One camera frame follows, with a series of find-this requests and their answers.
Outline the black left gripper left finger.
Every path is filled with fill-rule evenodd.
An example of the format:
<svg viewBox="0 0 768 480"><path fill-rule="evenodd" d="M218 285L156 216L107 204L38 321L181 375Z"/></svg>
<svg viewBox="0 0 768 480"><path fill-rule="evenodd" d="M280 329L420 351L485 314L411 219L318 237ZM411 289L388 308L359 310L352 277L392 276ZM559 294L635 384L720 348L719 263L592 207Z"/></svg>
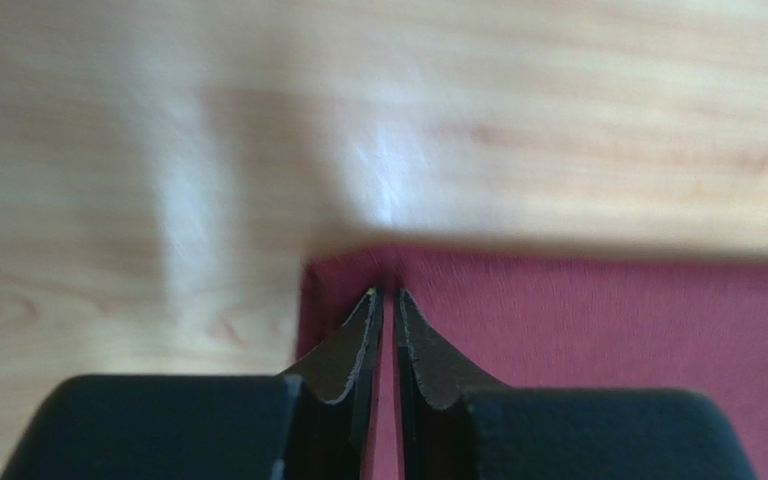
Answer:
<svg viewBox="0 0 768 480"><path fill-rule="evenodd" d="M83 375L32 417L6 479L358 479L383 292L273 376Z"/></svg>

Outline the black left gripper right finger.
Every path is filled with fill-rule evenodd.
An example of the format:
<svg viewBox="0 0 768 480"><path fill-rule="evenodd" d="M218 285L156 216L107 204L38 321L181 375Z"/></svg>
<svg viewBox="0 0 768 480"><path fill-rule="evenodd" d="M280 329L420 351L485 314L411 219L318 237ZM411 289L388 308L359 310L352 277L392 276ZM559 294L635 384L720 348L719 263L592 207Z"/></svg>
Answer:
<svg viewBox="0 0 768 480"><path fill-rule="evenodd" d="M752 479L725 414L665 388L517 388L394 305L408 479Z"/></svg>

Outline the dark red cloth napkin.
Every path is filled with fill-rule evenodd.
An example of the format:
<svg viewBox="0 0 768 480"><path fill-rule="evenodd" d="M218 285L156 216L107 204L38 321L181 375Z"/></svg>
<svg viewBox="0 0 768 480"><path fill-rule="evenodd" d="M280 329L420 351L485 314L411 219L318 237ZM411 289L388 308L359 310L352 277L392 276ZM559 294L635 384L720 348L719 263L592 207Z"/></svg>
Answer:
<svg viewBox="0 0 768 480"><path fill-rule="evenodd" d="M407 289L445 338L516 386L701 391L768 479L768 265L373 247L306 266L297 355L375 286Z"/></svg>

